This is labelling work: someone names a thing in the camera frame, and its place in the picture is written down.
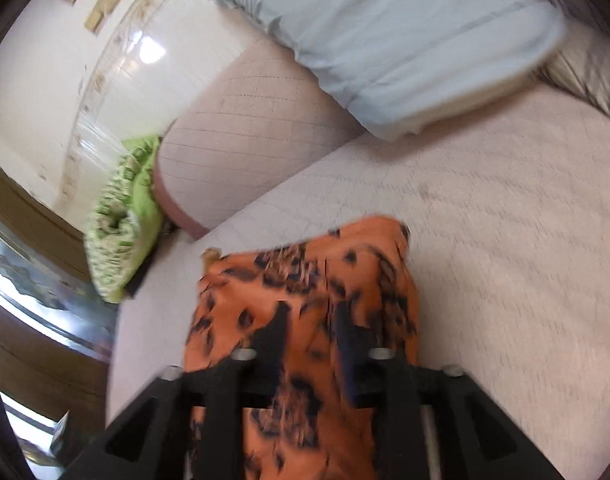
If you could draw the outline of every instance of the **bed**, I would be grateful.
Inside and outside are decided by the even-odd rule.
[[[221,217],[182,203],[165,183],[181,165],[159,164],[157,192],[199,240],[180,233],[123,304],[109,418],[181,363],[206,248],[278,246],[380,212],[411,231],[421,363],[462,364],[565,478],[610,478],[610,118],[533,82],[419,136],[347,135]],[[174,153],[161,150],[184,163],[176,182],[203,178]]]

